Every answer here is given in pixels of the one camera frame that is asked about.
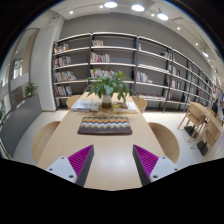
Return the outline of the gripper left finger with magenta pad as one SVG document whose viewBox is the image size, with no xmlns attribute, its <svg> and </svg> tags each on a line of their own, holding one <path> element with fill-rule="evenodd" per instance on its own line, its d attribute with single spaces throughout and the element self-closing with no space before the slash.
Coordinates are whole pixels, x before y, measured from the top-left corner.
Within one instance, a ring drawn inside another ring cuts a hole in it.
<svg viewBox="0 0 224 224">
<path fill-rule="evenodd" d="M 69 157 L 59 157 L 47 168 L 47 171 L 83 187 L 85 185 L 93 157 L 94 146 L 90 145 Z"/>
</svg>

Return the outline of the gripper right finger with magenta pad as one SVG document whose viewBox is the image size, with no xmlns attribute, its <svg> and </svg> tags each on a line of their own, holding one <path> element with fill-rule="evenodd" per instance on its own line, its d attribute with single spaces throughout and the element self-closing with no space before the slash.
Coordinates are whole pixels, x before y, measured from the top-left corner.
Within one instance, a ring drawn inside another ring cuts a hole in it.
<svg viewBox="0 0 224 224">
<path fill-rule="evenodd" d="M 137 145 L 133 145 L 133 157 L 143 186 L 179 170 L 168 157 L 158 157 Z"/>
</svg>

